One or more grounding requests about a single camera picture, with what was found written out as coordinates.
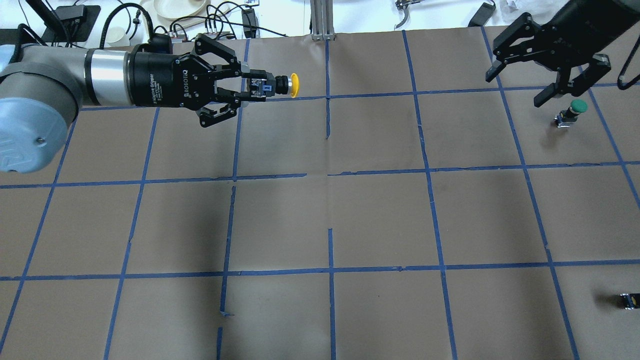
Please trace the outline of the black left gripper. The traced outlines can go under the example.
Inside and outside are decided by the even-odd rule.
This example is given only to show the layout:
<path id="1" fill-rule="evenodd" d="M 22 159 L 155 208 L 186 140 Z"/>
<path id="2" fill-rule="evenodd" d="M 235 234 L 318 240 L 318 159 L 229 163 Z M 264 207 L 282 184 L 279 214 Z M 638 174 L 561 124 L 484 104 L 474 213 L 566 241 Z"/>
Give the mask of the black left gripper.
<path id="1" fill-rule="evenodd" d="M 252 79 L 246 63 L 235 50 L 205 34 L 195 38 L 192 54 L 158 54 L 147 45 L 137 45 L 129 53 L 129 97 L 138 107 L 198 109 L 199 125 L 208 128 L 236 117 L 240 108 L 255 100 L 248 91 L 218 89 L 214 82 L 223 79 Z M 226 64 L 212 65 L 201 59 L 213 54 Z M 218 108 L 208 108 L 210 101 Z"/>

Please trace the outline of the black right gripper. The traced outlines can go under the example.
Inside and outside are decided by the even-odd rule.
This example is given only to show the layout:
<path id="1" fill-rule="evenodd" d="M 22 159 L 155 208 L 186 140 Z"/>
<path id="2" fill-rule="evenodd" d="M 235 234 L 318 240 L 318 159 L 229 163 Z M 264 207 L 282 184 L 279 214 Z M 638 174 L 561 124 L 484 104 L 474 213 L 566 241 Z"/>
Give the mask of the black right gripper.
<path id="1" fill-rule="evenodd" d="M 552 71 L 560 68 L 556 81 L 534 97 L 535 107 L 551 98 L 581 96 L 611 71 L 610 57 L 597 53 L 639 21 L 639 9 L 637 0 L 569 0 L 543 25 L 522 13 L 494 39 L 485 80 L 494 80 L 507 65 L 534 61 Z M 587 61 L 588 67 L 570 79 L 569 67 Z"/>

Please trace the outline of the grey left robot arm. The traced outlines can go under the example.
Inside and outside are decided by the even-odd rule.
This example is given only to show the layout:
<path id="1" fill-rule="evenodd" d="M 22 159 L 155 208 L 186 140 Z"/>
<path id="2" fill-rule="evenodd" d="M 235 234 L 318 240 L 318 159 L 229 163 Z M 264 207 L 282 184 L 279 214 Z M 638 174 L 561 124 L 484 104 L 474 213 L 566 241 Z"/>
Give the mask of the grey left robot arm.
<path id="1" fill-rule="evenodd" d="M 215 125 L 250 100 L 217 83 L 249 76 L 232 48 L 203 34 L 185 54 L 150 43 L 130 51 L 4 44 L 1 171 L 34 173 L 48 166 L 84 106 L 183 108 L 195 111 L 203 126 Z"/>

